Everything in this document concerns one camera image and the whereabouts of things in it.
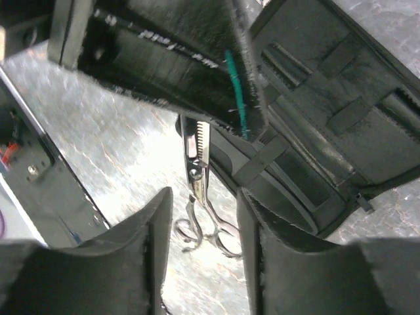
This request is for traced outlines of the black curved comb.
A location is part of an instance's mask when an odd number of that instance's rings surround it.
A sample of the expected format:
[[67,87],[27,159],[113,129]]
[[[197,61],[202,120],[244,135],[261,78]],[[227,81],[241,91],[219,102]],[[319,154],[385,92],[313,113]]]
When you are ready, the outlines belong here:
[[231,193],[245,188],[310,234],[324,238],[348,216],[345,198],[273,128],[255,142],[212,129],[211,168]]

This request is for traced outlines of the black zippered tool case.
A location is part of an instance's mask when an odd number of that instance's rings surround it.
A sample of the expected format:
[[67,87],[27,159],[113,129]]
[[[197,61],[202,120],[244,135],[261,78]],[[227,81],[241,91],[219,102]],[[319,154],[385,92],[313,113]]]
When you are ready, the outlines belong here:
[[419,80],[336,2],[271,1],[251,37],[268,129],[345,198],[348,216],[419,178]]

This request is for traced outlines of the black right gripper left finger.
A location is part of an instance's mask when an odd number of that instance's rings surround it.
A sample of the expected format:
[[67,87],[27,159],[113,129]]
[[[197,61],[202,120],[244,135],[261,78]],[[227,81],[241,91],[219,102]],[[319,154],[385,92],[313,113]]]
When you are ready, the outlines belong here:
[[173,191],[77,247],[1,243],[2,314],[164,314]]

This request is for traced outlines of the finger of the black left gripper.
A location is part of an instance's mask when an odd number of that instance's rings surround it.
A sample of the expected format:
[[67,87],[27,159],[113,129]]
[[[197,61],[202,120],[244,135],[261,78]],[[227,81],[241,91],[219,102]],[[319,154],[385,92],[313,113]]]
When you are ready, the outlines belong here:
[[244,140],[268,124],[242,1],[56,1],[48,57]]

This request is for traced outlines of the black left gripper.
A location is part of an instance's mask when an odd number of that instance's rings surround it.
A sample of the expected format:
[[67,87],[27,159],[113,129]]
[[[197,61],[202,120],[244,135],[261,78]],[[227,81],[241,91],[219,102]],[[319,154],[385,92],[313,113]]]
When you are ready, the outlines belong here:
[[51,32],[54,1],[1,2],[1,60],[46,41]]

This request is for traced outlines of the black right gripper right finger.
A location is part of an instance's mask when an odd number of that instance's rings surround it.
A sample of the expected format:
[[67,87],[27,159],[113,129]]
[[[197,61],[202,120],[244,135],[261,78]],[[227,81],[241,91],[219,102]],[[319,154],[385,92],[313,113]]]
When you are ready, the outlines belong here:
[[419,240],[317,238],[238,190],[252,314],[418,314]]

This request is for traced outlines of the silver thinning scissors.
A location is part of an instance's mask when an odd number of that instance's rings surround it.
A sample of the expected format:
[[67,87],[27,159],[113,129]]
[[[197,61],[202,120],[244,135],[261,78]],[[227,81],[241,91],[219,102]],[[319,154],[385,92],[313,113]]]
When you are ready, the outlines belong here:
[[[183,115],[179,115],[175,123],[177,132],[182,138],[184,166],[188,185],[188,202],[186,204],[186,219],[177,219],[173,224],[175,235],[192,247],[184,247],[183,253],[197,250],[207,240],[218,248],[225,257],[240,260],[242,253],[229,250],[222,242],[220,235],[226,234],[235,240],[240,239],[240,231],[231,223],[223,220],[215,211],[208,198],[210,171],[210,125]],[[197,220],[195,204],[200,204],[214,224],[214,232],[204,234]]]

